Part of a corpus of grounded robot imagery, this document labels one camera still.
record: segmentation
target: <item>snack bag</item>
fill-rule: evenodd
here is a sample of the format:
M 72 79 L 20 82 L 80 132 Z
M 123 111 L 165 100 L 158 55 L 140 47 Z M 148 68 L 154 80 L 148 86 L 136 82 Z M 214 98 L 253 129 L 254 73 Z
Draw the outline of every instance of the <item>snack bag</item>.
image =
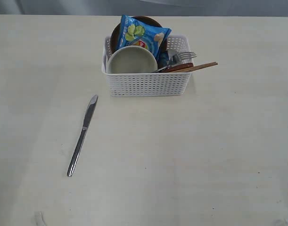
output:
M 158 59 L 159 47 L 171 29 L 154 27 L 130 16 L 122 15 L 117 50 L 125 46 L 141 46 Z

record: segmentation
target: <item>chopstick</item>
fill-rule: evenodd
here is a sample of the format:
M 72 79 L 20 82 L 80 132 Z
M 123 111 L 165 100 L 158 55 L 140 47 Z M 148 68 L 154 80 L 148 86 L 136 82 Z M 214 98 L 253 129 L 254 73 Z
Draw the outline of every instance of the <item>chopstick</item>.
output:
M 206 68 L 206 67 L 212 67 L 212 66 L 215 66 L 215 65 L 218 65 L 218 63 L 217 62 L 211 62 L 211 63 L 204 64 L 204 65 L 197 65 L 197 66 L 194 66 L 194 67 L 188 67 L 188 68 L 179 69 L 179 70 L 176 70 L 176 71 L 172 71 L 170 73 L 192 72 L 192 71 L 200 70 L 200 69 L 203 69 L 203 68 Z

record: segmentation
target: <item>butter knife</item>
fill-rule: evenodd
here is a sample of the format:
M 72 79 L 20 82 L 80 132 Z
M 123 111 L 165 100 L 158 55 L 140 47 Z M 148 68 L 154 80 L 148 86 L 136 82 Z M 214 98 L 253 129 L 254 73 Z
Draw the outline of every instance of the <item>butter knife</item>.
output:
M 68 171 L 67 171 L 67 176 L 68 177 L 71 177 L 73 175 L 73 173 L 74 173 L 74 168 L 76 167 L 76 164 L 77 164 L 77 161 L 78 161 L 78 158 L 79 158 L 79 155 L 80 155 L 80 151 L 81 151 L 81 148 L 82 148 L 82 144 L 83 144 L 83 141 L 85 139 L 85 135 L 86 135 L 87 129 L 89 127 L 93 112 L 94 112 L 94 110 L 96 108 L 96 105 L 97 105 L 97 100 L 98 100 L 98 95 L 94 95 L 91 98 L 91 100 L 90 100 L 90 102 L 88 104 L 88 107 L 87 107 L 87 110 L 86 110 L 86 113 L 85 113 L 85 117 L 84 117 L 84 121 L 83 121 L 81 134 L 80 134 L 78 143 L 76 145 L 76 148 L 74 150 L 74 154 L 73 154 L 72 160 L 70 161 L 70 164 L 69 164 L 69 167 L 68 167 Z

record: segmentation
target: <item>white bowl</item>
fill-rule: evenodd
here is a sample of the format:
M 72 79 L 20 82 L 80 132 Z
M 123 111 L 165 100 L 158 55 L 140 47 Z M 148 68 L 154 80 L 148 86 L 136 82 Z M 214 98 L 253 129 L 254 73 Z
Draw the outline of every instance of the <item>white bowl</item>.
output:
M 157 70 L 157 63 L 147 49 L 140 46 L 126 46 L 117 50 L 108 60 L 106 73 L 150 73 Z

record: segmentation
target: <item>white plastic basket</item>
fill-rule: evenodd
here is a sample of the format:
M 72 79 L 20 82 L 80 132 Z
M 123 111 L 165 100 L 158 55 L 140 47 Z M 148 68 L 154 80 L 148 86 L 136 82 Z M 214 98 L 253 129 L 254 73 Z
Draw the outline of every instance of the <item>white plastic basket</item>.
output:
M 172 34 L 168 37 L 167 49 L 179 52 L 190 51 L 188 39 L 184 35 Z M 106 75 L 113 97 L 156 97 L 177 96 L 184 93 L 192 72 L 188 73 L 138 73 L 107 74 L 107 60 L 111 57 L 110 37 L 105 38 L 102 72 Z

